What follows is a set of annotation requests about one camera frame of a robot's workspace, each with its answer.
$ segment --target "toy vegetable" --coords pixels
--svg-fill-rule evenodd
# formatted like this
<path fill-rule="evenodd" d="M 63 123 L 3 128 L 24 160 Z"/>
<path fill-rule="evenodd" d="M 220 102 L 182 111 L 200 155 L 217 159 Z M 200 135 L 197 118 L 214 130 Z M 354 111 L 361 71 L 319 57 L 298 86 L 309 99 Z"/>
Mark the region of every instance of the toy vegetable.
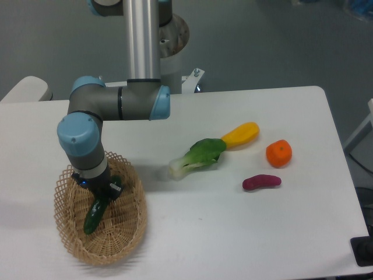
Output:
<path fill-rule="evenodd" d="M 258 125 L 254 122 L 247 122 L 225 134 L 221 139 L 206 138 L 198 141 L 183 157 L 170 161 L 168 164 L 170 174 L 178 178 L 202 166 L 213 165 L 227 148 L 248 143 L 258 134 Z"/>
<path fill-rule="evenodd" d="M 111 176 L 111 182 L 116 186 L 122 185 L 120 176 Z M 89 235 L 96 230 L 110 201 L 111 200 L 108 197 L 95 196 L 94 202 L 89 209 L 84 221 L 83 230 L 86 235 Z"/>
<path fill-rule="evenodd" d="M 266 150 L 268 162 L 276 168 L 280 168 L 287 164 L 292 157 L 290 144 L 285 140 L 279 140 L 270 144 Z"/>
<path fill-rule="evenodd" d="M 170 161 L 170 174 L 175 178 L 182 177 L 199 167 L 213 165 L 226 148 L 226 143 L 221 139 L 200 140 L 183 157 Z"/>
<path fill-rule="evenodd" d="M 255 122 L 246 122 L 225 134 L 221 139 L 227 144 L 227 149 L 230 149 L 254 140 L 258 134 L 258 125 Z"/>
<path fill-rule="evenodd" d="M 242 187 L 247 191 L 252 191 L 261 187 L 275 187 L 281 184 L 281 179 L 273 175 L 260 174 L 245 179 Z"/>

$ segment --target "black object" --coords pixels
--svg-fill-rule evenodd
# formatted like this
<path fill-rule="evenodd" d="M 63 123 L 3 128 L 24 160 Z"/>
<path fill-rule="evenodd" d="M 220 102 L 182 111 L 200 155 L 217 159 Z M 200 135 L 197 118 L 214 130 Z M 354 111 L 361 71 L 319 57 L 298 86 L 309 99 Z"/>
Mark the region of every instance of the black object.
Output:
<path fill-rule="evenodd" d="M 366 172 L 369 174 L 373 174 L 373 171 L 366 168 L 364 165 L 362 165 L 351 153 L 349 153 L 349 157 L 357 164 L 359 165 L 362 169 L 364 169 Z"/>
<path fill-rule="evenodd" d="M 373 186 L 372 187 L 355 187 L 360 207 L 370 208 L 373 210 Z"/>
<path fill-rule="evenodd" d="M 107 197 L 110 200 L 116 200 L 122 193 L 124 186 L 122 185 L 119 176 L 111 176 L 110 180 L 106 180 L 110 175 L 108 167 L 98 177 L 92 179 L 83 179 L 78 173 L 73 173 L 71 177 L 84 189 L 90 190 L 95 197 Z"/>
<path fill-rule="evenodd" d="M 123 1 L 120 0 L 114 5 L 100 5 L 95 0 L 91 1 L 93 8 L 101 16 L 122 16 L 123 15 Z"/>
<path fill-rule="evenodd" d="M 86 219 L 84 221 L 83 229 L 86 235 L 89 235 L 96 230 L 109 203 L 112 200 L 116 200 L 121 195 L 123 189 L 124 186 L 122 185 L 122 180 L 120 176 L 113 175 L 110 178 L 111 196 L 99 197 L 95 195 L 93 204 L 90 210 L 88 211 Z"/>
<path fill-rule="evenodd" d="M 173 2 L 169 1 L 159 1 L 159 27 L 168 25 L 173 19 Z"/>
<path fill-rule="evenodd" d="M 373 265 L 373 238 L 370 236 L 354 237 L 351 239 L 352 250 L 359 267 Z"/>
<path fill-rule="evenodd" d="M 336 280 L 369 280 L 373 278 L 373 273 L 359 274 L 359 275 L 348 275 L 348 276 L 337 276 Z"/>
<path fill-rule="evenodd" d="M 123 87 L 120 86 L 118 88 L 118 114 L 119 114 L 119 119 L 123 121 L 123 112 L 122 112 L 122 89 Z"/>

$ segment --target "cucumber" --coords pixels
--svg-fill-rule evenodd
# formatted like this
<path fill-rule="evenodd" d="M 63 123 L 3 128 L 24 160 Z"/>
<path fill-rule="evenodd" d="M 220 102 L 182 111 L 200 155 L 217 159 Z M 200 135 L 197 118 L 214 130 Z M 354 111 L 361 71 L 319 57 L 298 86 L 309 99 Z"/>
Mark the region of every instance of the cucumber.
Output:
<path fill-rule="evenodd" d="M 89 235 L 96 230 L 109 203 L 109 198 L 96 197 L 84 221 L 83 229 L 86 235 Z"/>

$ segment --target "wicker basket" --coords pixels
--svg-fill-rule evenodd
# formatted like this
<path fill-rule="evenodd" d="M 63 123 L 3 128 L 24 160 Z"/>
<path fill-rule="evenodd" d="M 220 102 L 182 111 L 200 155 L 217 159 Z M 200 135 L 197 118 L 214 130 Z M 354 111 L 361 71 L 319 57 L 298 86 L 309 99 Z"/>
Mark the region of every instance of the wicker basket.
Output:
<path fill-rule="evenodd" d="M 135 169 L 126 159 L 106 153 L 112 175 L 119 175 L 125 186 L 111 202 L 94 233 L 83 232 L 85 216 L 93 194 L 71 178 L 68 166 L 57 181 L 54 195 L 55 220 L 65 248 L 88 264 L 111 264 L 127 256 L 140 242 L 146 227 L 146 201 Z"/>

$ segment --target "yellow squash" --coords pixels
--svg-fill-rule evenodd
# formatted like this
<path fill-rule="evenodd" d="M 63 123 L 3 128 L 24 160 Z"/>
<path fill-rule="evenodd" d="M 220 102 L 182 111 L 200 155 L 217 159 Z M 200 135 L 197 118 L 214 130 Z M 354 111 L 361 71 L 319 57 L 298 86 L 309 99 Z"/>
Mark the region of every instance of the yellow squash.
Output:
<path fill-rule="evenodd" d="M 246 144 L 254 140 L 259 134 L 259 126 L 255 122 L 246 122 L 225 134 L 221 140 L 227 144 L 227 149 Z"/>

